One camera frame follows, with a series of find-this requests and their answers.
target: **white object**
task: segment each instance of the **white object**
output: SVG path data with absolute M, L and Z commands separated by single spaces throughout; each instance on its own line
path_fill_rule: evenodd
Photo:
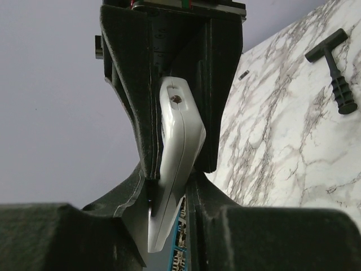
M 159 252 L 171 231 L 206 132 L 186 80 L 163 77 L 160 87 L 163 153 L 157 195 L 149 212 L 148 252 Z

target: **white plastic device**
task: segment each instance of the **white plastic device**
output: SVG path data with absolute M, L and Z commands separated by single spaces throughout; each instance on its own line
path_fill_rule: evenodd
M 149 210 L 148 252 L 159 252 L 181 206 L 194 162 L 206 132 L 186 80 L 161 78 L 163 153 L 157 195 Z

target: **hammer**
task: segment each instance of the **hammer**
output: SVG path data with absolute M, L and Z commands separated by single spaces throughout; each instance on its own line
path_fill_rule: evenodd
M 338 113 L 342 115 L 347 115 L 354 112 L 357 109 L 357 104 L 353 99 L 349 84 L 346 82 L 344 76 L 342 76 L 340 70 L 337 68 L 336 62 L 332 56 L 332 50 L 346 41 L 348 37 L 349 36 L 346 34 L 346 32 L 340 28 L 305 55 L 306 59 L 310 63 L 315 62 L 321 57 L 325 56 L 328 63 L 330 76 L 332 78 L 332 92 L 334 93 L 334 99 L 338 105 Z

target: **marble surface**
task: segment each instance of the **marble surface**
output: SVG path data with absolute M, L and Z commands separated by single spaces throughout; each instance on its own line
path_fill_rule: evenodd
M 360 10 L 360 0 L 330 0 L 242 55 L 208 174 L 239 204 L 337 208 L 361 229 Z M 333 56 L 360 107 L 346 116 L 325 58 L 304 57 L 338 28 L 350 38 Z

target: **toy hammer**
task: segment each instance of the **toy hammer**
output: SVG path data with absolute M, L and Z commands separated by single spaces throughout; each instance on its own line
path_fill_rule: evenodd
M 305 55 L 306 59 L 311 63 L 325 56 L 328 63 L 330 76 L 332 78 L 332 92 L 334 93 L 334 99 L 338 104 L 338 113 L 342 115 L 347 115 L 354 112 L 357 109 L 357 104 L 353 99 L 349 84 L 346 82 L 344 76 L 342 76 L 340 70 L 337 68 L 336 62 L 332 56 L 332 50 L 346 41 L 348 37 L 349 36 L 346 34 L 346 32 L 340 28 Z

